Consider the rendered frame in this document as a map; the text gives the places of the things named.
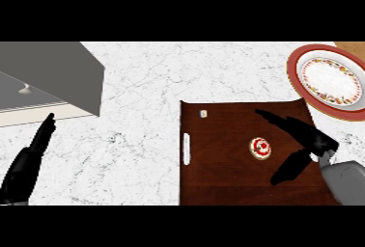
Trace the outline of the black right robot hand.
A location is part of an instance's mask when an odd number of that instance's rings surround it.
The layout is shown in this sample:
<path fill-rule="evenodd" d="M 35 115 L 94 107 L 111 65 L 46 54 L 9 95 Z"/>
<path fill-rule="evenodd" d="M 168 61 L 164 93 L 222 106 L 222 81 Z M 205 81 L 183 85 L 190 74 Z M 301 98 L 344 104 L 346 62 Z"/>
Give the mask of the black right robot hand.
<path fill-rule="evenodd" d="M 309 165 L 310 154 L 322 156 L 325 151 L 337 151 L 340 143 L 310 124 L 294 117 L 281 118 L 270 112 L 257 109 L 270 124 L 275 124 L 303 145 L 303 149 L 292 152 L 270 178 L 270 185 L 294 180 Z"/>

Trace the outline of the red and white cupcake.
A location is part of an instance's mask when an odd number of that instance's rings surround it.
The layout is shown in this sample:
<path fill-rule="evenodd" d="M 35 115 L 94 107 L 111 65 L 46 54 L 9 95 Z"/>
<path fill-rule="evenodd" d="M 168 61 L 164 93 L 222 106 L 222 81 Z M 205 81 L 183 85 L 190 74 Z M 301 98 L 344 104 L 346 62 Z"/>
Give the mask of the red and white cupcake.
<path fill-rule="evenodd" d="M 270 157 L 272 149 L 267 140 L 261 137 L 250 141 L 250 153 L 258 160 L 266 160 Z"/>

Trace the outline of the red-rimmed floral white plate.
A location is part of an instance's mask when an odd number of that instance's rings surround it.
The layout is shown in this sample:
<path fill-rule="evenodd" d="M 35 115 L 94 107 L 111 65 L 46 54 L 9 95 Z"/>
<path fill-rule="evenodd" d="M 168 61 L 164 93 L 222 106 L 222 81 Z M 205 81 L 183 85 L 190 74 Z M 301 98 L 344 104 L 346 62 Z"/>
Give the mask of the red-rimmed floral white plate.
<path fill-rule="evenodd" d="M 365 62 L 325 44 L 298 47 L 287 61 L 292 87 L 306 103 L 332 118 L 365 122 Z"/>

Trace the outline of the tan wooden board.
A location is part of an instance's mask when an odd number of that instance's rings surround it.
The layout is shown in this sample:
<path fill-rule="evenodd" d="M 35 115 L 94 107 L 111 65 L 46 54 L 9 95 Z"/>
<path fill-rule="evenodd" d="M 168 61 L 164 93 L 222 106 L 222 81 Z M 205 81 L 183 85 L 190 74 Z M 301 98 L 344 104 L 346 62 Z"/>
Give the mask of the tan wooden board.
<path fill-rule="evenodd" d="M 337 41 L 335 47 L 341 54 L 365 63 L 365 41 Z"/>

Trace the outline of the grey box appliance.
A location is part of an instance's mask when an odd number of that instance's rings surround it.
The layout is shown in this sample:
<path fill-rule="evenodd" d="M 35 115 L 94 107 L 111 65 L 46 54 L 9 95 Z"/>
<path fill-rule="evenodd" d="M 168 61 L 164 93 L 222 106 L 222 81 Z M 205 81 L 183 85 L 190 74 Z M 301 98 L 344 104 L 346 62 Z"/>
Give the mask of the grey box appliance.
<path fill-rule="evenodd" d="M 0 127 L 96 116 L 103 65 L 78 41 L 0 41 Z"/>

